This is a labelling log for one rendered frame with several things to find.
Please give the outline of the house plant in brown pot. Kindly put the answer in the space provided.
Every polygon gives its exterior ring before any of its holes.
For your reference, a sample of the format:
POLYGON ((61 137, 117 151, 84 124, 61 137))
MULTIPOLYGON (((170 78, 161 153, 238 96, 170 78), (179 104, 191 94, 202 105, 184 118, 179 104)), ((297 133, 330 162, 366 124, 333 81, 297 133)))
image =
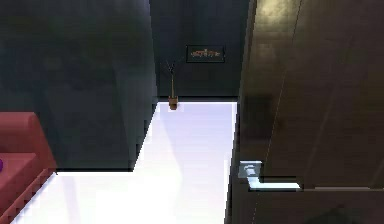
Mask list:
POLYGON ((178 97, 175 95, 175 74, 176 74, 176 68, 178 65, 182 62, 182 58, 179 60, 173 61, 170 63, 169 61, 166 61, 165 69, 170 75, 171 79, 171 95, 168 97, 168 105, 169 108, 173 111, 175 111, 178 107, 178 97))

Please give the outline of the dark brown room door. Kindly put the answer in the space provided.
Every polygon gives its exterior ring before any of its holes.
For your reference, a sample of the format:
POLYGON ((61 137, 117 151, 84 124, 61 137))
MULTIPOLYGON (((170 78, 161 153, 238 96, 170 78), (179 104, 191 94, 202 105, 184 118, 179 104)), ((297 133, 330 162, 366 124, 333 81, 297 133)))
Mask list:
POLYGON ((224 224, 384 224, 384 0, 250 0, 224 224))

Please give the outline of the red sofa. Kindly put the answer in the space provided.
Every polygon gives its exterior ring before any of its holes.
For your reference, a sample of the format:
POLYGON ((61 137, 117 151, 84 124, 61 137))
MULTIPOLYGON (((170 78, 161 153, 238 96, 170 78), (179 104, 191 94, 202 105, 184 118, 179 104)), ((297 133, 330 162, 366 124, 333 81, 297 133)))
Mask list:
POLYGON ((11 224, 56 168, 37 115, 0 112, 0 224, 11 224))

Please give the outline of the dark framed wall picture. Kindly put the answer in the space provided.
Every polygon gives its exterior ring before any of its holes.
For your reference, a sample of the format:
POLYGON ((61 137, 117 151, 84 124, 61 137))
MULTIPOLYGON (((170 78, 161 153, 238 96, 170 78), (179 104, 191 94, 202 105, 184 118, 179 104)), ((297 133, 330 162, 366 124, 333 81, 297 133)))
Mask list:
POLYGON ((187 63, 224 63, 224 45, 187 45, 187 63))

